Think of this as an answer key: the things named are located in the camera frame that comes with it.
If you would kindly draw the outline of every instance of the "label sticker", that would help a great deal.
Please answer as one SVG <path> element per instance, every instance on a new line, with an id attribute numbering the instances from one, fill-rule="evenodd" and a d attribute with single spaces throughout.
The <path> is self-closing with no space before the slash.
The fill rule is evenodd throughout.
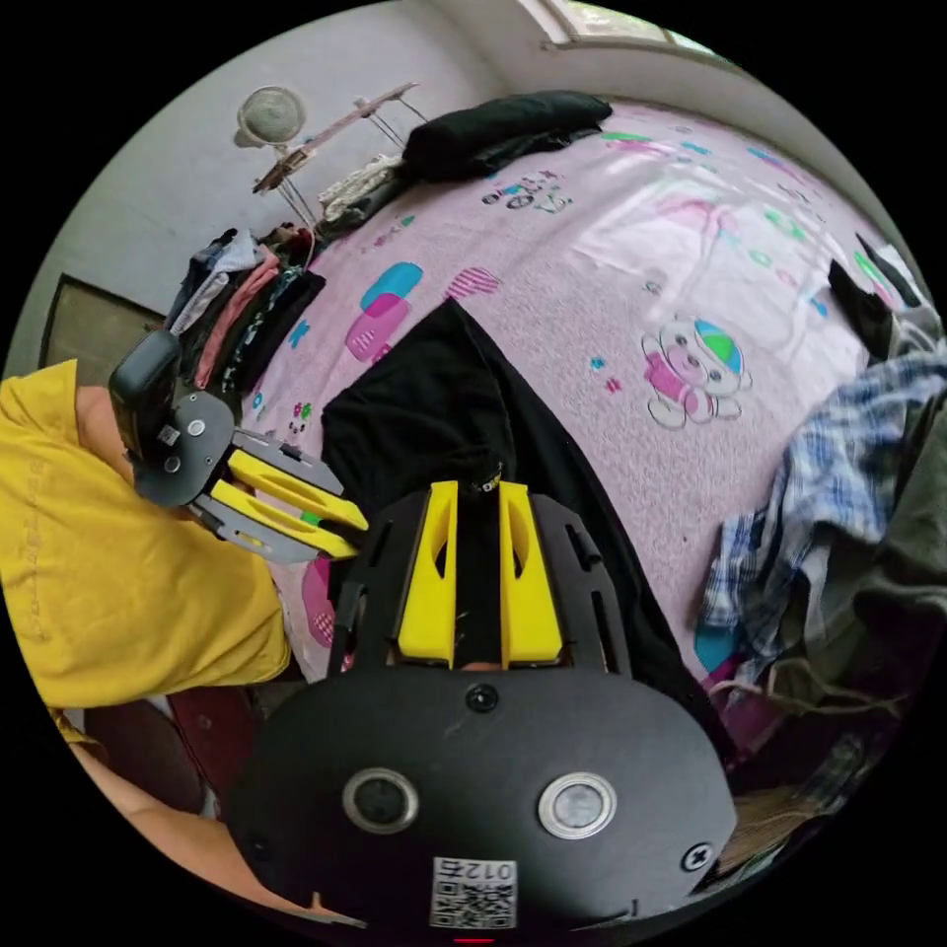
<path id="1" fill-rule="evenodd" d="M 431 926 L 508 930 L 516 926 L 516 862 L 435 858 Z"/>

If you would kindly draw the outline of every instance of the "pink bedsheet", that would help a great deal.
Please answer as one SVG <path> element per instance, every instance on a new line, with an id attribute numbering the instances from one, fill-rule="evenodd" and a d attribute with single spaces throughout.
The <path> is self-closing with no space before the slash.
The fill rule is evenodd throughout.
<path id="1" fill-rule="evenodd" d="M 323 407 L 451 294 L 556 413 L 609 491 L 692 673 L 732 641 L 695 628 L 726 517 L 757 506 L 793 429 L 867 354 L 827 285 L 875 230 L 763 143 L 616 105 L 604 134 L 486 181 L 421 186 L 313 264 L 327 286 L 245 404 L 318 454 Z M 307 677 L 325 672 L 321 566 L 274 570 Z M 725 717 L 756 748 L 761 701 Z"/>

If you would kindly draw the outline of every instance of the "screw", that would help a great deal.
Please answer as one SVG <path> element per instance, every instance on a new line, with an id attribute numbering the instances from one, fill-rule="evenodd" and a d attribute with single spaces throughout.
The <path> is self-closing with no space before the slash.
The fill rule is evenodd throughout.
<path id="1" fill-rule="evenodd" d="M 489 684 L 477 684 L 467 691 L 467 706 L 474 713 L 489 713 L 499 702 L 500 695 Z"/>
<path id="2" fill-rule="evenodd" d="M 692 845 L 684 853 L 684 857 L 681 859 L 681 867 L 689 872 L 699 871 L 701 868 L 706 868 L 712 858 L 713 846 L 707 841 L 702 841 L 700 844 Z"/>

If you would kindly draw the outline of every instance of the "pile of clothes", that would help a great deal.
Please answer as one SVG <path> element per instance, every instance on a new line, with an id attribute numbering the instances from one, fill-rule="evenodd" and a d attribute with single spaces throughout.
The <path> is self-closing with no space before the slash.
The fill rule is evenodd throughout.
<path id="1" fill-rule="evenodd" d="M 321 245 L 357 230 L 417 182 L 485 178 L 523 155 L 558 151 L 601 131 L 612 107 L 578 92 L 508 96 L 415 128 L 400 157 L 379 155 L 319 195 Z"/>
<path id="2" fill-rule="evenodd" d="M 164 323 L 181 343 L 185 382 L 229 400 L 254 388 L 326 285 L 304 268 L 313 241 L 292 224 L 262 241 L 228 230 L 191 258 Z"/>

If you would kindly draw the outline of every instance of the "pink shirt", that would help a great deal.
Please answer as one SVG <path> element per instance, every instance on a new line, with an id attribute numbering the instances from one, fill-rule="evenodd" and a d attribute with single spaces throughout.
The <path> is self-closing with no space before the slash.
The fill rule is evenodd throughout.
<path id="1" fill-rule="evenodd" d="M 263 262 L 244 280 L 237 292 L 230 298 L 204 343 L 203 351 L 200 353 L 200 361 L 197 363 L 197 371 L 194 373 L 194 384 L 198 388 L 204 389 L 207 387 L 214 370 L 214 362 L 217 361 L 217 356 L 220 354 L 220 349 L 227 338 L 230 326 L 240 318 L 240 314 L 250 304 L 250 300 L 268 282 L 275 279 L 279 273 L 279 260 L 276 258 L 276 254 L 268 247 L 260 246 L 260 250 L 263 253 Z"/>

